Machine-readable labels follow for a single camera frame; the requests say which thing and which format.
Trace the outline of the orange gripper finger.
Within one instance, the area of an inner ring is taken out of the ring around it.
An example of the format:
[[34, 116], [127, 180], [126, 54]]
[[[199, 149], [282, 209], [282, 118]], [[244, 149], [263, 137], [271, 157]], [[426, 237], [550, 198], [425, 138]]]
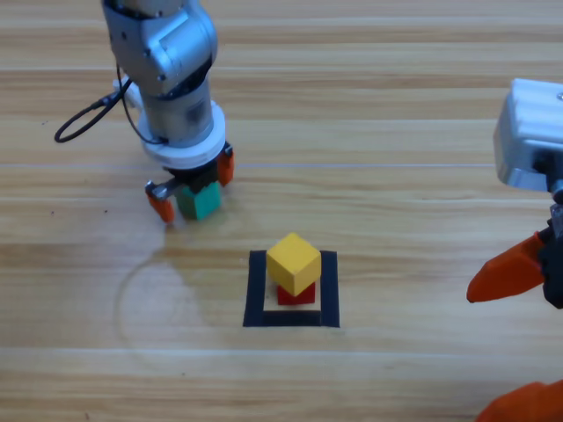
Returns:
[[562, 381], [533, 382], [494, 399], [476, 422], [560, 422]]

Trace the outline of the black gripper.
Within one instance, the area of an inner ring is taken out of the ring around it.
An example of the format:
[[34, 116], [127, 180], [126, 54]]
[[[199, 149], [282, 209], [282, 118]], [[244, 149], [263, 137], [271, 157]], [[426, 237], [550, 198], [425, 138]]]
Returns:
[[469, 302], [521, 295], [544, 283], [545, 299], [556, 309], [562, 308], [561, 190], [555, 193], [554, 201], [545, 230], [489, 259], [481, 267], [467, 287]]
[[165, 170], [172, 175], [171, 179], [161, 184], [149, 181], [144, 190], [150, 205], [161, 220], [164, 223], [172, 223], [175, 211], [170, 196], [182, 186], [186, 186], [191, 193], [199, 193], [214, 182], [227, 186], [234, 176], [235, 155], [231, 146], [224, 146], [216, 158], [201, 167], [191, 170]]

